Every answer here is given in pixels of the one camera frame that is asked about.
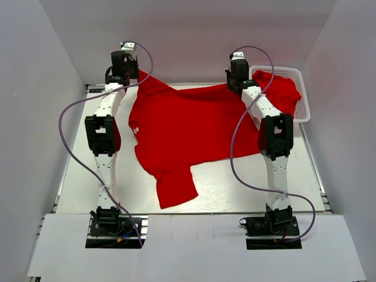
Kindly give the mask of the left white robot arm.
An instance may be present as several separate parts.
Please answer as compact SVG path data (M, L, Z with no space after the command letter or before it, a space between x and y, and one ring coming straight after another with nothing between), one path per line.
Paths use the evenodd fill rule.
M121 137L116 123L120 102L125 97L126 86L139 77L137 56L133 51L122 49L111 53L112 66L105 74L105 96L94 114L85 117L88 145L92 151L99 182L98 209L114 210L116 204L117 152Z

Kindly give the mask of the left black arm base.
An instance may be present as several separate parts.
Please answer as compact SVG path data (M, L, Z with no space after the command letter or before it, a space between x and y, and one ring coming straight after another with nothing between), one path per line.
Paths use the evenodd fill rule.
M147 216L129 217L118 208L90 212L87 249L141 249L146 240Z

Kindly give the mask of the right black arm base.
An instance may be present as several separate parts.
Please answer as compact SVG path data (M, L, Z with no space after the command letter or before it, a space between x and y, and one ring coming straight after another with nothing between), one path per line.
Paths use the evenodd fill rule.
M239 220L247 250L297 250L302 248L297 219L291 211L268 211L263 216Z

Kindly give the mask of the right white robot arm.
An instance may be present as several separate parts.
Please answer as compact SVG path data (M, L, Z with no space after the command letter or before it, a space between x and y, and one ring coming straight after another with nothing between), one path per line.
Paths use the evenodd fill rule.
M246 112L240 119L249 115L257 123L257 146L267 168L265 226L270 233L279 234L293 216L287 195L287 163L293 148L293 117L278 110L258 83L250 79L249 64L244 53L230 55L226 76L227 88L238 94L246 106Z

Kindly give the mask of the red t shirt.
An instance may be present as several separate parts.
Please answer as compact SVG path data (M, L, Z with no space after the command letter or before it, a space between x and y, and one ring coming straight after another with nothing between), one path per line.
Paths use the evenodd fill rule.
M141 71L129 115L135 154L156 179L161 209L198 196L191 167L259 153L259 132L225 84L177 90Z

